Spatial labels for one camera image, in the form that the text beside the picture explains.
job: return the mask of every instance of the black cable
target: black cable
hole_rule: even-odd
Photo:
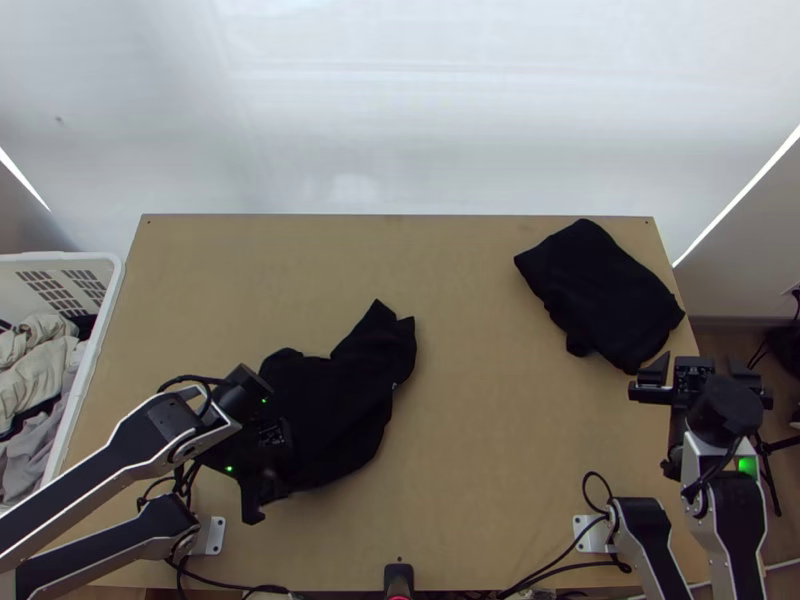
[[[611,493],[611,486],[608,485],[608,482],[606,481],[605,477],[600,475],[600,473],[598,473],[597,471],[589,471],[586,473],[586,475],[583,476],[583,481],[581,481],[581,491],[583,492],[583,499],[586,500],[586,504],[588,504],[589,508],[591,508],[594,512],[603,514],[608,518],[610,515],[608,514],[607,510],[598,508],[597,506],[594,505],[594,503],[591,500],[589,500],[589,494],[586,492],[586,484],[592,477],[596,477],[597,479],[599,479],[605,486],[606,491],[608,492],[608,499],[606,500],[606,504],[609,504],[611,502],[611,499],[614,497],[614,494]]]
[[[164,562],[166,562],[170,567],[175,569],[177,572],[177,584],[180,585],[180,580],[182,577],[186,576],[190,579],[194,579],[195,581],[199,581],[200,583],[205,583],[206,585],[210,585],[213,587],[218,587],[226,590],[237,590],[240,592],[247,592],[245,598],[255,592],[267,592],[270,594],[290,594],[291,592],[280,585],[271,585],[271,584],[262,584],[256,586],[249,586],[249,585],[238,585],[235,583],[225,583],[223,581],[215,581],[214,579],[209,579],[208,577],[203,577],[202,575],[198,575],[197,573],[193,573],[189,569],[186,568],[186,563],[189,561],[190,556],[184,556],[183,559],[176,565],[170,559],[165,558]],[[178,593],[180,594],[182,591],[182,587],[178,588]],[[308,600],[313,600],[309,596],[304,594],[305,598]]]
[[[725,451],[725,454],[720,458],[717,463],[711,467],[708,471],[701,474],[694,482],[690,483],[686,486],[683,490],[681,490],[681,496],[686,498],[690,504],[694,504],[694,500],[697,497],[699,492],[703,493],[703,508],[701,508],[700,512],[695,515],[695,518],[702,518],[705,515],[705,508],[706,508],[706,488],[708,483],[714,479],[727,465],[731,462],[731,459],[736,454],[736,450],[739,448],[739,444],[741,444],[742,438],[736,438],[728,449]]]
[[[153,491],[153,488],[155,488],[157,485],[161,485],[162,483],[166,483],[167,481],[173,481],[174,479],[175,477],[173,475],[170,475],[169,477],[162,477],[161,479],[156,479],[153,483],[147,486],[144,494],[136,499],[136,511],[142,512],[142,509],[144,508],[144,505],[147,504],[149,499],[148,496],[150,496],[150,492]]]
[[[533,579],[534,577],[536,577],[537,575],[539,575],[543,571],[546,571],[547,569],[549,569],[553,565],[556,565],[559,562],[561,562],[562,560],[564,560],[564,558],[567,556],[567,554],[569,554],[570,552],[572,552],[575,549],[575,547],[580,543],[581,539],[583,539],[583,536],[585,536],[587,533],[589,533],[589,530],[592,529],[592,527],[594,527],[595,525],[597,525],[601,521],[607,521],[607,520],[608,520],[608,516],[606,515],[606,516],[597,517],[595,520],[591,521],[586,527],[584,527],[581,530],[581,532],[577,536],[575,536],[575,539],[572,541],[572,543],[567,547],[566,550],[564,550],[561,554],[559,554],[557,558],[555,558],[554,560],[552,560],[549,563],[547,563],[541,569],[537,569],[533,573],[530,573],[529,575],[526,575],[525,577],[520,579],[517,583],[515,583],[511,587],[503,590],[502,592],[498,592],[497,600],[504,600],[505,598],[508,598],[512,594],[514,594],[514,593],[516,593],[516,592],[518,592],[518,591],[520,591],[520,590],[522,590],[524,588],[530,587],[530,580],[531,579]]]
[[[215,377],[205,377],[203,375],[178,375],[177,377],[173,377],[169,381],[165,381],[158,387],[158,393],[161,394],[166,392],[169,388],[173,385],[178,383],[199,383],[203,387],[203,391],[206,393],[206,399],[203,402],[203,405],[200,407],[200,412],[197,413],[199,418],[203,418],[208,412],[208,408],[211,406],[211,388],[210,385],[225,385],[224,379],[217,379]]]
[[[547,573],[542,573],[535,579],[532,579],[528,582],[527,587],[531,587],[536,585],[540,581],[547,579],[548,577],[552,577],[553,575],[558,575],[559,573],[564,573],[565,571],[574,571],[576,569],[588,569],[590,567],[619,567],[620,565],[624,565],[625,563],[620,563],[614,560],[601,560],[595,562],[588,562],[588,563],[574,563],[571,565],[565,565],[563,567],[558,567],[557,569],[553,569],[552,571],[548,571]]]
[[[180,565],[185,565],[187,560],[189,560],[189,557],[188,556],[184,556],[183,559],[181,560],[181,562],[178,563],[179,566]],[[183,583],[181,583],[181,578],[182,578],[181,576],[182,575],[183,575],[183,571],[182,571],[181,568],[175,569],[175,589],[178,591],[178,597],[181,600],[187,600],[186,592],[183,591]]]
[[[756,365],[757,365],[758,363],[760,363],[760,362],[762,361],[762,359],[763,359],[763,358],[764,358],[764,357],[765,357],[767,354],[769,354],[769,348],[767,348],[766,350],[764,350],[764,352],[762,352],[762,353],[761,353],[761,355],[760,355],[758,358],[756,358],[755,360],[753,360],[753,362],[752,362],[752,363],[750,363],[750,364],[747,366],[747,368],[748,368],[748,369],[751,369],[751,370],[752,370],[752,369],[755,369],[755,368],[756,368]]]
[[[792,317],[792,320],[789,321],[789,325],[791,325],[792,323],[796,323],[798,317],[800,317],[800,289],[792,290],[792,296],[794,297],[795,302],[797,302],[797,309],[794,311],[794,316]],[[754,369],[755,366],[759,362],[761,362],[761,359],[764,358],[769,353],[769,349],[767,349],[764,352],[764,354],[762,354],[761,356],[758,356],[759,352],[761,352],[761,350],[764,348],[764,346],[766,344],[767,344],[767,338],[765,337],[764,340],[761,342],[761,344],[759,344],[758,348],[756,348],[756,351],[753,352],[753,356],[751,356],[750,360],[747,361],[747,368],[748,369]]]

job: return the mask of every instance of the led light strip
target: led light strip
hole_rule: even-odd
[[[702,233],[697,236],[697,239],[695,241],[693,241],[689,245],[689,247],[686,249],[686,251],[683,254],[681,254],[680,257],[675,262],[672,263],[672,268],[673,269],[675,267],[677,267],[679,264],[681,264],[683,259],[686,258],[687,256],[689,256],[689,253],[692,250],[697,248],[697,246],[700,244],[700,242],[702,242],[703,239],[709,233],[711,233],[711,230],[714,229],[714,227],[719,225],[719,223],[720,223],[720,221],[722,221],[722,219],[724,219],[726,216],[728,216],[728,213],[731,212],[733,210],[733,208],[737,204],[739,204],[739,202],[741,202],[742,198],[744,198],[750,192],[750,190],[752,190],[755,187],[755,185],[759,181],[761,181],[761,178],[764,177],[764,175],[766,175],[767,172],[769,172],[769,170],[772,169],[772,167],[775,166],[775,163],[777,163],[781,158],[783,158],[783,155],[786,154],[786,152],[789,150],[789,148],[791,148],[794,145],[794,143],[798,140],[798,138],[800,138],[800,125],[797,126],[797,128],[789,135],[788,138],[786,138],[786,141],[783,142],[783,144],[781,144],[781,147],[778,148],[778,151],[775,154],[772,155],[772,158],[770,158],[764,164],[764,166],[761,167],[761,170],[758,173],[756,173],[756,176],[753,177],[748,182],[748,184],[742,188],[742,191],[740,191],[738,194],[736,194],[736,197],[733,200],[730,201],[728,206],[723,208],[722,212],[720,212],[716,217],[714,217],[714,220],[711,221],[711,223],[708,224],[708,226],[702,231]]]

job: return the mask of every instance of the wooden floor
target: wooden floor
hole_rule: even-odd
[[[695,331],[700,353],[717,359],[718,370],[724,371],[729,357],[745,362],[761,340],[757,331],[750,329],[703,329]],[[786,373],[771,357],[765,358],[757,370],[775,396],[775,408],[765,415],[761,429],[765,441],[777,441],[800,434],[787,423],[792,411],[800,402],[800,381]],[[783,517],[775,517],[772,504],[767,500],[768,534],[763,547],[766,565],[774,565],[800,558],[800,446],[782,450],[772,455],[772,468],[783,505]],[[800,565],[770,571],[766,580],[768,597],[783,600],[800,597]],[[188,592],[191,600],[234,600],[236,592]],[[335,594],[336,598],[362,600],[363,594]],[[119,588],[86,587],[68,596],[70,600],[176,600],[171,590],[133,590]],[[695,592],[698,600],[711,600],[710,588]]]

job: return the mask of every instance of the metal bracket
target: metal bracket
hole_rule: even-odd
[[[572,517],[572,539],[577,539],[581,531],[600,516],[602,515],[574,515]],[[588,554],[616,554],[616,546],[608,543],[612,530],[613,523],[611,521],[595,525],[583,536],[575,549]]]
[[[225,539],[225,517],[198,517],[200,531],[197,532],[197,542],[192,548],[192,556],[216,556],[222,552],[222,542]]]

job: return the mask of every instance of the black arm segment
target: black arm segment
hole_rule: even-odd
[[[614,543],[638,570],[648,600],[692,600],[669,547],[672,524],[655,498],[614,498]]]
[[[169,558],[199,527],[177,496],[159,496],[135,519],[22,563],[15,600],[57,598],[135,560]]]

